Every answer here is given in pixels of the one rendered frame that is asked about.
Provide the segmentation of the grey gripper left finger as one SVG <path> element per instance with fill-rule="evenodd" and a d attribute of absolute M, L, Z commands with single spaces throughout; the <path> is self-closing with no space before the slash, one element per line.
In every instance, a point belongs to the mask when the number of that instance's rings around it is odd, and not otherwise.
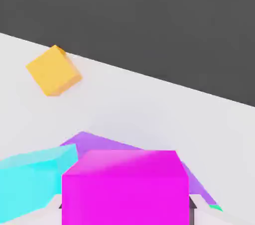
<path fill-rule="evenodd" d="M 56 194 L 50 203 L 41 209 L 7 221 L 1 225 L 62 225 L 62 195 Z"/>

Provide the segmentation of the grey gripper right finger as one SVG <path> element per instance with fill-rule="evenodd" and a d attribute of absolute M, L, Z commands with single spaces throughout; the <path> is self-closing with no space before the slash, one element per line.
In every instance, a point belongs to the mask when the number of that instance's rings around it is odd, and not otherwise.
<path fill-rule="evenodd" d="M 201 195 L 191 194 L 192 201 L 196 205 L 194 225 L 251 225 L 243 219 L 211 208 Z"/>

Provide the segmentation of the small magenta cube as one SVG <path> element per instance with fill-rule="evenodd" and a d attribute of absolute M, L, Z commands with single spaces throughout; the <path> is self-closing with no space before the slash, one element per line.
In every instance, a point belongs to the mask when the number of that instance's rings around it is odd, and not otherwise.
<path fill-rule="evenodd" d="M 91 150 L 62 177 L 62 225 L 189 225 L 173 150 Z"/>

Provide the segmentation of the small cyan cube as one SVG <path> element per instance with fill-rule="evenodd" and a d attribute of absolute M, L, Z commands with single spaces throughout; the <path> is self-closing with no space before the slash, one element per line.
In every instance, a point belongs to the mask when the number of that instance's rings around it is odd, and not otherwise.
<path fill-rule="evenodd" d="M 75 144 L 0 160 L 0 224 L 46 207 L 62 192 L 62 175 L 78 161 Z"/>

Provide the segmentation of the small orange cube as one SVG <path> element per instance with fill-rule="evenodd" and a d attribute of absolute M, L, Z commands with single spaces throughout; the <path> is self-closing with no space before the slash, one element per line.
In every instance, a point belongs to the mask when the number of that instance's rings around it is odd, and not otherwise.
<path fill-rule="evenodd" d="M 57 45 L 28 63 L 26 68 L 47 96 L 58 96 L 82 80 L 66 52 Z"/>

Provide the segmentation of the large purple box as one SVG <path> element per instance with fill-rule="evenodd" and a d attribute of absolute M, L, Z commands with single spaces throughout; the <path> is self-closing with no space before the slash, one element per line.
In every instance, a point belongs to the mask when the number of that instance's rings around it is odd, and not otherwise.
<path fill-rule="evenodd" d="M 138 147 L 134 147 L 125 143 L 120 143 L 114 140 L 110 140 L 101 136 L 94 135 L 87 132 L 79 132 L 70 139 L 66 140 L 62 144 L 76 144 L 78 158 L 80 159 L 85 152 L 89 150 L 136 150 Z M 195 175 L 190 171 L 184 162 L 182 162 L 184 169 L 189 178 L 189 192 L 190 194 L 199 194 L 210 206 L 218 206 L 216 201 L 205 190 L 202 184 L 198 181 Z"/>

